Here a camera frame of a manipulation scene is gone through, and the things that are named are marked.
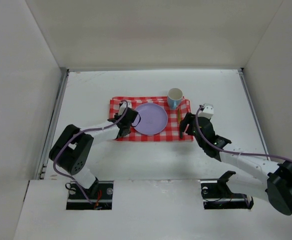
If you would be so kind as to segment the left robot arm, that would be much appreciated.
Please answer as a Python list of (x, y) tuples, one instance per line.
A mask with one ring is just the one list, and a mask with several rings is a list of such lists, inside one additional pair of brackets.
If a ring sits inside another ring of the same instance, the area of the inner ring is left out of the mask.
[(136, 110), (122, 105), (113, 118), (102, 124), (88, 129), (68, 125), (49, 152), (53, 169), (75, 181), (83, 195), (91, 198), (98, 188), (98, 179), (85, 166), (91, 147), (129, 135), (137, 116)]

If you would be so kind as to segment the red checkered cloth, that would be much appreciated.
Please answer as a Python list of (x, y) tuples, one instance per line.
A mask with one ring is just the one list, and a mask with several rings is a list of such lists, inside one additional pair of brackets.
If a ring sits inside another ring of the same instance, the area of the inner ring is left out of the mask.
[(166, 127), (158, 134), (146, 135), (139, 133), (134, 128), (131, 128), (131, 133), (120, 141), (126, 142), (180, 142), (180, 141), (193, 141), (193, 137), (190, 135), (184, 135), (183, 138), (179, 138), (179, 121), (178, 116), (185, 117), (186, 113), (191, 111), (190, 101), (186, 98), (182, 98), (181, 104), (176, 110), (170, 109), (167, 103), (166, 96), (115, 96), (110, 100), (109, 117), (113, 118), (119, 111), (119, 104), (122, 100), (127, 100), (132, 104), (133, 108), (145, 103), (154, 103), (162, 107), (168, 116)]

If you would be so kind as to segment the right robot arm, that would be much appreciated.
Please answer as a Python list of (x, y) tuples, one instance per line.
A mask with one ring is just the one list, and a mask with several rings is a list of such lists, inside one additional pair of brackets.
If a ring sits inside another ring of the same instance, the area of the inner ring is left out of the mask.
[(196, 114), (186, 113), (180, 121), (181, 138), (183, 134), (193, 136), (210, 158), (249, 174), (239, 177), (235, 171), (224, 173), (217, 180), (220, 191), (251, 195), (269, 202), (284, 215), (292, 214), (292, 159), (283, 157), (283, 163), (279, 163), (271, 160), (273, 155), (233, 147), (229, 139), (215, 133), (210, 118), (201, 109)]

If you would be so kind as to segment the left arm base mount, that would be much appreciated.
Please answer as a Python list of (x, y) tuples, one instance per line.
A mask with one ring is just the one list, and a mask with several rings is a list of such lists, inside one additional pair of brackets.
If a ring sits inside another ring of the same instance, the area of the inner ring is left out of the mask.
[(68, 190), (66, 209), (67, 210), (111, 210), (113, 199), (113, 181), (100, 181), (96, 189), (86, 192), (91, 203), (86, 199), (83, 192), (74, 182), (65, 184)]

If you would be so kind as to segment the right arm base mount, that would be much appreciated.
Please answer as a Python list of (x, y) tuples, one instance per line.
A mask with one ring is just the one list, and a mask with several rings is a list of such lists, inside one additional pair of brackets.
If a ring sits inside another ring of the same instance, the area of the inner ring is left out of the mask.
[(205, 210), (252, 209), (254, 206), (252, 197), (233, 193), (227, 186), (230, 177), (235, 174), (235, 171), (227, 171), (219, 178), (200, 180)]

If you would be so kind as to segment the purple plate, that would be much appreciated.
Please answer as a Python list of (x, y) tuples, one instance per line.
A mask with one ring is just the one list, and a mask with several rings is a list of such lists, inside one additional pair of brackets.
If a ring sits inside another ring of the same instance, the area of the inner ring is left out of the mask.
[(133, 122), (134, 129), (143, 135), (155, 135), (164, 130), (168, 123), (166, 111), (155, 103), (143, 103), (135, 109), (138, 115)]

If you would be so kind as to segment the gold knife green handle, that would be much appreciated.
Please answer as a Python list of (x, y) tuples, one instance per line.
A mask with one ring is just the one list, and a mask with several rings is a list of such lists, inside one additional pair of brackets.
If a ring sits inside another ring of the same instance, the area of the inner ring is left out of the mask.
[(181, 132), (181, 120), (182, 120), (182, 114), (181, 114), (181, 109), (177, 109), (177, 122), (178, 122), (178, 127), (179, 127), (179, 138), (183, 138), (183, 134)]

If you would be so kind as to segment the blue mug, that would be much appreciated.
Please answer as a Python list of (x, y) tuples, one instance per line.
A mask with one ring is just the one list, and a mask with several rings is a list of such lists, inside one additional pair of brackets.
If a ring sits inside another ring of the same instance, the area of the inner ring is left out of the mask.
[(183, 99), (183, 92), (179, 88), (172, 88), (167, 94), (167, 104), (170, 109), (175, 110)]

